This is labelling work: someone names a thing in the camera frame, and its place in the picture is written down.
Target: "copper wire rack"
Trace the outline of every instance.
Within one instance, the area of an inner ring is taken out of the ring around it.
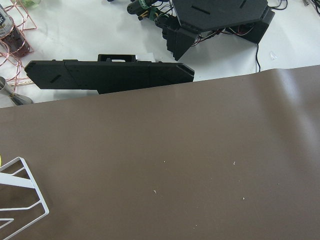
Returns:
[[[15,16],[15,18],[12,19],[14,25],[19,29],[24,38],[23,44],[15,52],[19,51],[27,43],[30,46],[29,53],[32,53],[34,52],[34,49],[27,41],[25,32],[36,30],[38,27],[34,20],[31,18],[28,10],[21,3],[21,0],[10,0],[10,2],[11,4],[4,7],[4,10],[8,13],[8,15]],[[15,52],[10,52],[9,46],[1,39],[0,46],[0,68],[3,68],[6,65],[6,67],[9,68],[10,73],[12,72],[12,76],[6,78],[8,84],[11,85],[14,90],[16,90],[17,86],[33,84],[33,82],[28,77],[21,76],[21,73],[25,68],[21,61],[21,58],[14,56],[13,54]]]

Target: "metal cup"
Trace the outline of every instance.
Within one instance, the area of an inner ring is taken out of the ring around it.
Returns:
[[[14,93],[2,76],[0,76],[0,94],[8,96],[17,106],[33,103],[29,97]]]

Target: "white table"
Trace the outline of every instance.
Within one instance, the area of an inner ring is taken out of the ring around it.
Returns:
[[[288,2],[286,10],[275,10],[259,44],[262,71],[320,65],[320,16],[302,0]],[[52,59],[96,61],[98,54],[146,53],[153,53],[157,61],[175,62],[162,30],[150,20],[138,21],[137,16],[129,15],[129,3],[42,0],[29,10],[38,29],[26,33],[35,52],[25,56],[23,64]],[[269,0],[270,6],[277,4],[277,0]],[[254,43],[240,37],[220,34],[190,48],[179,62],[195,70],[194,81],[252,74],[256,72],[256,49]],[[34,84],[20,86],[16,92],[36,103],[97,94],[89,90],[40,90]],[[9,106],[13,106],[10,100],[0,97],[0,107]]]

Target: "green object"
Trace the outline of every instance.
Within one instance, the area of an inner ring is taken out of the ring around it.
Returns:
[[[149,6],[146,4],[145,0],[139,0],[139,3],[144,10],[147,10],[149,8]]]
[[[150,8],[150,15],[149,15],[149,19],[151,21],[154,21],[157,18],[156,12],[158,11],[158,8],[156,7],[151,7]]]
[[[41,0],[20,0],[22,5],[26,8],[35,7],[37,6]]]

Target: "hexagonal black plate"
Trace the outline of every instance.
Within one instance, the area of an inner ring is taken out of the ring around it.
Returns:
[[[172,0],[181,26],[205,32],[259,21],[267,0]]]

